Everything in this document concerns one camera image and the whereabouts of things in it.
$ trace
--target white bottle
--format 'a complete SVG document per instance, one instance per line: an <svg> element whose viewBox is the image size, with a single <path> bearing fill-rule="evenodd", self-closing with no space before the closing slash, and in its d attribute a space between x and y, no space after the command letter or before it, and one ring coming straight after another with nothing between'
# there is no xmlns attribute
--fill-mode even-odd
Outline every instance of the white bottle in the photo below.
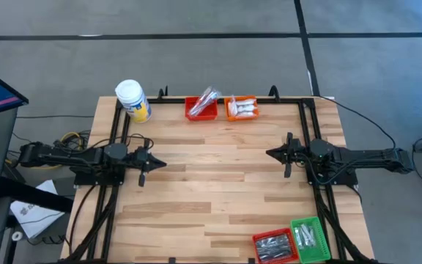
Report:
<svg viewBox="0 0 422 264"><path fill-rule="evenodd" d="M116 86L115 93L134 122L142 123L149 120L151 117L151 106L137 81L122 81Z"/></svg>

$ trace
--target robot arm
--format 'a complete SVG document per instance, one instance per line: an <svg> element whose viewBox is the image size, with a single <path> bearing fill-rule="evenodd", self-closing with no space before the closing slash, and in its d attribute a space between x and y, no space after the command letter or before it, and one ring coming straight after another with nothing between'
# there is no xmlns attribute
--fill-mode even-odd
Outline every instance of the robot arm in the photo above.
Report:
<svg viewBox="0 0 422 264"><path fill-rule="evenodd" d="M318 179L324 182L334 175L338 177L341 173L352 173L354 169L383 168L401 174L413 170L407 151L399 148L348 150L321 139L315 139L309 147L304 147L299 139L293 139L292 133L288 133L287 144L266 153L286 165L284 177L290 177L291 164L295 162L309 164Z"/></svg>
<svg viewBox="0 0 422 264"><path fill-rule="evenodd" d="M127 145L123 143L76 151L34 142L21 147L19 164L24 167L69 166L76 174L76 185L122 185L125 168L139 169L138 184L141 187L144 186L146 173L167 166L149 152L148 139L144 139L144 146L134 152L127 151Z"/></svg>

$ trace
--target plastic bag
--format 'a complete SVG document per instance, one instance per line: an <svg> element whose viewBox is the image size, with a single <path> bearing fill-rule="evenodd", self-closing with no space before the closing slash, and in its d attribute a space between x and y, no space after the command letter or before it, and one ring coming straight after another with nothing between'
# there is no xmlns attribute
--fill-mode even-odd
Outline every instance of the plastic bag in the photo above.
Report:
<svg viewBox="0 0 422 264"><path fill-rule="evenodd" d="M188 111L188 114L192 117L199 115L206 106L212 104L214 100L217 100L221 96L221 93L214 87L208 87L205 89L203 94L196 101L195 105Z"/></svg>
<svg viewBox="0 0 422 264"><path fill-rule="evenodd" d="M305 247L315 247L317 242L315 241L314 228L301 224L299 227L294 228L296 244L299 249Z"/></svg>
<svg viewBox="0 0 422 264"><path fill-rule="evenodd" d="M256 243L256 250L261 261L270 261L292 255L287 235L263 238Z"/></svg>
<svg viewBox="0 0 422 264"><path fill-rule="evenodd" d="M256 109L255 99L246 100L235 100L232 95L232 99L228 102L227 109L229 110L229 116L231 117L254 117L253 110Z"/></svg>

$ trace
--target red tray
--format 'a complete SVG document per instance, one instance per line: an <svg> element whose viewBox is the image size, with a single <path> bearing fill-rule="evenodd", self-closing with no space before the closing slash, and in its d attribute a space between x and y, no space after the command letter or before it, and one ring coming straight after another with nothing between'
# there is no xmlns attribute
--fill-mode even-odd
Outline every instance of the red tray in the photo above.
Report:
<svg viewBox="0 0 422 264"><path fill-rule="evenodd" d="M185 116L190 121L206 121L206 120L215 120L218 117L218 101L214 100L214 102L208 106L199 115L196 117L192 117L188 114L188 111L195 106L196 101L199 99L198 96L196 97L187 97L185 98Z"/></svg>
<svg viewBox="0 0 422 264"><path fill-rule="evenodd" d="M262 262L258 256L258 251L256 250L256 242L263 238L268 238L268 237L278 236L278 235L283 235L283 234L287 235L287 238L289 240L289 246L291 246L292 255L289 257L282 257L279 259ZM297 249L294 243L294 238L292 237L292 233L289 228L283 228L279 230L264 232L258 235L253 235L252 239L253 239L253 247L255 248L256 258L258 259L258 263L260 264L282 264L282 263L288 263L288 262L299 259L299 255L297 254Z"/></svg>

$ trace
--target wooden tabletop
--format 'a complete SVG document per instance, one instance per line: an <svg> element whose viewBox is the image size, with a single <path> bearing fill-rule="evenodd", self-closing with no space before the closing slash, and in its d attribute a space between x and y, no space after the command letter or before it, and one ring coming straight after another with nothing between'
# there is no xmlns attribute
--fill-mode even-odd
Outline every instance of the wooden tabletop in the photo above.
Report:
<svg viewBox="0 0 422 264"><path fill-rule="evenodd" d="M344 146L336 105L315 101L322 138ZM115 103L115 97L99 98L89 144L109 137ZM130 124L128 133L153 139L152 154L168 165L149 173L143 188L138 186L138 171L127 171L116 205L110 263L166 263L169 257L182 263L246 263L256 256L252 235L317 215L304 169L292 166L292 175L286 179L284 166L265 154L285 143L288 132L303 144L297 105L262 104L259 110L257 120L228 122L224 106L219 105L216 121L189 122L182 104L152 104L148 122ZM130 151L140 142L134 143ZM83 186L76 192L68 230L88 189ZM98 190L81 209L74 246L92 226ZM362 253L374 257L358 196L346 186L333 190L344 231ZM96 257L100 256L103 230L99 234ZM337 258L331 228L329 237L332 256ZM64 245L62 257L67 255Z"/></svg>

